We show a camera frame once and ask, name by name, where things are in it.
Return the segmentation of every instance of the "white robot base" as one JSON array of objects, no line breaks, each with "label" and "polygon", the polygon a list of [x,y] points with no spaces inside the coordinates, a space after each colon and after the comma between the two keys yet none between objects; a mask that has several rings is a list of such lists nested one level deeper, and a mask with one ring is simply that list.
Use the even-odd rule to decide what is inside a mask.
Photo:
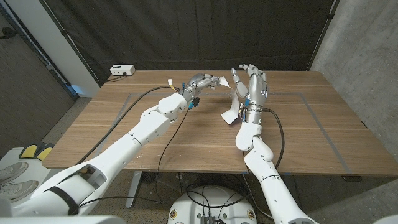
[{"label": "white robot base", "polygon": [[197,187],[183,194],[174,202],[170,209],[168,224],[257,223],[253,207],[246,199],[228,207],[210,208],[209,211],[209,208],[192,201],[187,194],[196,202],[204,205],[209,204],[211,207],[227,205],[242,198],[240,194],[226,187],[212,185]]}]

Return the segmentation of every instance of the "black curtain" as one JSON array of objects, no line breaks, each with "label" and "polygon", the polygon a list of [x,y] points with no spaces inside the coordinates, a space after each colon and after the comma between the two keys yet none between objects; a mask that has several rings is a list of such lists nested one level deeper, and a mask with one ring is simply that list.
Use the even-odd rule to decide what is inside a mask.
[{"label": "black curtain", "polygon": [[137,70],[306,70],[333,0],[46,0],[101,83]]}]

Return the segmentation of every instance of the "black cable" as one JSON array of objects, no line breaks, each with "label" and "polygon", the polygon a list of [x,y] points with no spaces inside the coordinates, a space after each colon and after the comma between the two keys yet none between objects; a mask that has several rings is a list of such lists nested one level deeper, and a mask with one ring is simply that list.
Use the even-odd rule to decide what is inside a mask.
[{"label": "black cable", "polygon": [[242,183],[241,180],[239,178],[237,178],[235,175],[233,175],[233,174],[230,174],[230,175],[231,175],[231,177],[234,177],[236,180],[238,180],[240,187],[242,187],[244,185],[244,183]]},{"label": "black cable", "polygon": [[236,201],[234,201],[234,202],[232,202],[232,203],[229,203],[229,204],[226,204],[226,205],[217,205],[217,206],[209,206],[209,205],[205,205],[205,204],[203,204],[203,203],[200,203],[200,202],[197,202],[197,201],[195,201],[188,193],[189,192],[192,192],[191,190],[188,190],[188,188],[190,187],[190,186],[192,186],[192,185],[194,185],[194,184],[191,184],[191,185],[189,185],[187,188],[186,188],[186,192],[187,192],[187,196],[191,199],[191,201],[192,202],[195,202],[196,204],[198,204],[198,205],[200,205],[200,206],[204,206],[204,207],[206,207],[206,208],[225,208],[225,207],[229,207],[229,206],[231,206],[231,205],[234,205],[234,204],[236,204],[236,203],[239,203],[239,202],[241,202],[242,200],[244,200],[245,198],[248,198],[252,193],[250,193],[250,194],[247,194],[247,195],[245,195],[244,197],[242,197],[242,198],[240,198],[240,199],[238,199],[238,200],[236,200]]},{"label": "black cable", "polygon": [[127,75],[127,73],[126,72],[123,72],[123,74],[121,75],[121,76],[118,76],[118,77],[116,77],[116,78],[112,78],[112,79],[110,79],[110,80],[106,80],[105,82],[115,82],[115,80],[116,81],[119,81],[122,77],[125,77]]},{"label": "black cable", "polygon": [[238,188],[240,188],[241,186],[239,186],[238,184],[236,184],[235,182],[233,182],[226,174],[224,174],[225,178],[230,181],[233,185],[237,186]]},{"label": "black cable", "polygon": [[120,123],[120,121],[125,117],[125,115],[131,110],[131,108],[138,103],[139,100],[141,100],[142,97],[144,97],[146,94],[154,91],[154,90],[159,90],[162,88],[171,88],[170,86],[159,86],[159,87],[155,87],[151,90],[146,91],[145,93],[143,93],[123,114],[122,116],[120,116],[120,118],[115,122],[114,125],[112,125],[112,127],[109,129],[109,131],[101,138],[101,140],[99,140],[97,142],[97,144],[95,144],[95,146],[90,149],[77,163],[77,164],[81,164],[85,159],[87,159],[87,157],[111,134],[111,132],[116,128],[116,126]]},{"label": "black cable", "polygon": [[92,202],[96,202],[99,200],[104,200],[104,199],[112,199],[112,198],[136,198],[136,199],[141,199],[141,200],[146,200],[148,202],[154,202],[154,203],[158,203],[160,204],[160,202],[155,201],[155,200],[151,200],[151,199],[147,199],[147,198],[142,198],[142,197],[133,197],[133,196],[112,196],[112,197],[103,197],[103,198],[97,198],[97,199],[93,199],[93,200],[89,200],[88,202],[82,203],[79,205],[79,208],[88,204],[88,203],[92,203]]},{"label": "black cable", "polygon": [[170,142],[172,142],[172,140],[173,140],[175,134],[176,134],[177,131],[180,129],[181,124],[184,122],[185,118],[187,117],[188,111],[189,111],[189,110],[187,110],[187,112],[185,113],[184,118],[182,118],[182,121],[181,121],[180,125],[178,126],[177,130],[176,130],[175,133],[173,134],[173,136],[172,136],[172,138],[170,139],[169,143],[167,143],[166,147],[164,148],[163,153],[162,153],[162,155],[160,156],[159,163],[158,163],[158,165],[157,165],[156,176],[155,176],[155,193],[156,193],[157,198],[160,200],[160,202],[162,201],[162,199],[160,199],[159,193],[157,192],[157,175],[158,175],[158,173],[159,173],[160,162],[162,162],[162,158],[163,158],[164,152],[165,152],[166,149],[167,149],[167,146],[169,146]]},{"label": "black cable", "polygon": [[283,130],[283,128],[282,128],[282,124],[280,123],[280,120],[279,120],[279,118],[278,118],[278,115],[275,113],[275,111],[273,111],[273,110],[271,110],[271,109],[269,109],[269,108],[263,108],[262,111],[263,111],[263,112],[271,112],[272,115],[274,115],[276,121],[278,122],[279,130],[280,130],[280,138],[281,138],[281,141],[282,141],[282,147],[281,147],[281,149],[280,149],[280,154],[279,154],[278,161],[276,162],[276,165],[275,165],[275,169],[276,169],[276,168],[279,167],[280,161],[282,160],[282,157],[283,157],[284,151],[285,151],[285,135],[284,135],[284,130]]},{"label": "black cable", "polygon": [[301,203],[301,198],[300,198],[300,194],[299,194],[299,188],[297,187],[296,178],[294,177],[294,175],[292,175],[292,177],[293,177],[293,182],[294,182],[294,188],[296,189],[296,193],[297,193],[297,197],[298,197],[298,203],[300,204],[301,210],[303,210],[303,204]]},{"label": "black cable", "polygon": [[[209,200],[207,200],[207,198],[206,198],[206,196],[204,195],[204,194],[201,194],[201,193],[199,193],[199,192],[194,192],[194,191],[189,191],[189,192],[191,192],[191,193],[195,193],[195,194],[198,194],[198,195],[200,195],[200,196],[202,196],[202,198],[204,198],[205,200],[206,200],[206,202],[207,202],[207,204],[208,205],[210,205],[209,204]],[[203,216],[205,216],[205,208],[203,207]]]},{"label": "black cable", "polygon": [[[250,174],[250,170],[249,170],[249,168],[248,168],[248,165],[246,165],[246,163],[245,163],[244,165],[246,166],[246,169],[248,170],[248,173]],[[257,202],[256,202],[256,200],[254,199],[254,196],[253,196],[253,192],[251,191],[250,186],[249,186],[249,183],[248,183],[248,181],[246,180],[246,178],[244,177],[244,173],[243,173],[243,172],[242,172],[242,177],[243,177],[243,180],[244,180],[244,182],[246,183],[246,185],[247,185],[247,187],[248,187],[248,189],[249,189],[249,192],[250,192],[250,194],[251,194],[251,199],[252,199],[252,201],[253,201],[253,203],[254,203],[254,205],[255,205],[255,207],[256,207],[256,216],[257,216],[257,214],[258,214],[258,211],[260,211],[260,212],[261,212],[263,215],[265,215],[266,217],[273,219],[272,216],[270,216],[270,215],[268,215],[266,212],[262,211],[262,210],[259,208],[259,206],[257,205]]]},{"label": "black cable", "polygon": [[181,95],[183,96],[184,93],[185,93],[185,83],[182,83],[182,93],[181,93]]},{"label": "black cable", "polygon": [[[224,203],[224,206],[225,206],[225,204],[232,198],[232,196],[234,196],[236,194],[236,192],[235,193],[233,193],[228,199],[227,199],[227,201]],[[218,213],[218,218],[217,218],[217,220],[220,220],[220,215],[221,215],[221,211],[223,210],[223,207],[221,207],[220,208],[220,212]]]},{"label": "black cable", "polygon": [[181,174],[178,173],[178,181],[180,182],[180,192],[182,192],[181,178],[182,178]]},{"label": "black cable", "polygon": [[[205,203],[205,186],[203,186],[203,188],[201,189],[201,200],[202,200],[202,203],[204,204]],[[205,207],[203,207],[203,216],[205,215]]]}]

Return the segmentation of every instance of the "black strap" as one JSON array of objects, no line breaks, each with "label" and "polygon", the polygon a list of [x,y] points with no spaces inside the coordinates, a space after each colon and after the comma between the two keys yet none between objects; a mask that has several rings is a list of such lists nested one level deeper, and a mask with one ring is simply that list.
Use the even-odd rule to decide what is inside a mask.
[{"label": "black strap", "polygon": [[63,201],[65,201],[67,203],[67,205],[69,206],[68,215],[77,215],[79,213],[79,206],[76,204],[74,199],[71,198],[68,195],[68,193],[64,192],[61,188],[59,188],[59,187],[51,187],[51,188],[45,190],[45,192],[46,191],[51,191],[51,192],[55,193],[60,198],[62,198]]}]

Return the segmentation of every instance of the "wooden table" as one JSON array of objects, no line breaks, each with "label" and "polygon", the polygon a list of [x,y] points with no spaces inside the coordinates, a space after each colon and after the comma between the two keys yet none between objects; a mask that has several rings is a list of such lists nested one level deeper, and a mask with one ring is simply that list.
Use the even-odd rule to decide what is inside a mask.
[{"label": "wooden table", "polygon": [[[234,86],[230,71],[136,71],[132,77],[104,84],[43,165],[56,169],[74,165],[141,93],[167,85],[168,78],[178,87],[200,72],[225,76]],[[249,77],[243,71],[238,73],[248,84]],[[278,114],[285,133],[285,153],[278,168],[281,174],[398,175],[398,163],[321,73],[267,72],[267,75],[269,97],[265,107]],[[162,89],[145,96],[91,157],[133,128],[145,109],[172,93],[171,89]],[[220,116],[230,106],[229,89],[222,86],[204,90],[199,106],[189,111],[167,148],[160,171],[244,172],[242,152],[235,146],[241,122],[227,125]],[[184,112],[163,136],[145,145],[126,169],[155,171],[183,116]],[[262,120],[261,136],[274,151],[276,162],[280,132],[270,113],[264,113]]]}]

